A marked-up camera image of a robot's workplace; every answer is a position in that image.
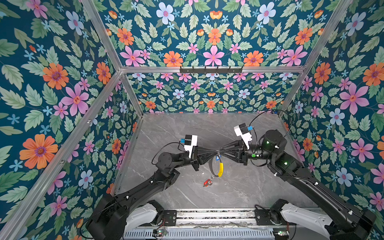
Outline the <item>large keyring with yellow sleeve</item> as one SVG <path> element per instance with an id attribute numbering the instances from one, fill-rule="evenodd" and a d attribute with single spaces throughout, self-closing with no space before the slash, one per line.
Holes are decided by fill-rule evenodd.
<path id="1" fill-rule="evenodd" d="M 224 163 L 221 155 L 215 155 L 209 162 L 209 168 L 214 178 L 221 178 L 224 173 Z"/>

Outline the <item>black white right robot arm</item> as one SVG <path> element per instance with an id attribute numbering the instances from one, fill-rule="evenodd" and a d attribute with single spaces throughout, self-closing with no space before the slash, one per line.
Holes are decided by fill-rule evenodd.
<path id="1" fill-rule="evenodd" d="M 250 143 L 249 132 L 239 135 L 242 140 L 221 147 L 219 155 L 237 163 L 265 160 L 274 176 L 297 188 L 323 211 L 323 214 L 314 213 L 279 199 L 269 209 L 273 224 L 300 225 L 329 240 L 366 240 L 369 237 L 376 215 L 359 210 L 318 181 L 301 161 L 285 152 L 287 140 L 278 130 L 268 130 L 257 145 Z"/>

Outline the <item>red-capped key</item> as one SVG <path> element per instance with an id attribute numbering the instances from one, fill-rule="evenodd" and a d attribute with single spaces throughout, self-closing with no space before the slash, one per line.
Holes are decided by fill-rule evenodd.
<path id="1" fill-rule="evenodd" d="M 204 182 L 203 186 L 204 187 L 208 187 L 208 186 L 211 186 L 213 184 L 212 180 L 211 179 L 208 179 Z"/>

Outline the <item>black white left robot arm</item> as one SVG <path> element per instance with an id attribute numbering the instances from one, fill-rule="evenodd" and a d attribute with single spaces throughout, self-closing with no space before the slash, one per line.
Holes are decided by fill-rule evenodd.
<path id="1" fill-rule="evenodd" d="M 201 147 L 193 147 L 192 153 L 172 154 L 163 152 L 158 156 L 157 170 L 147 180 L 122 194 L 102 197 L 86 224 L 86 229 L 95 240 L 119 240 L 124 233 L 127 217 L 152 196 L 173 185 L 180 175 L 177 168 L 188 165 L 195 171 L 217 154 Z"/>

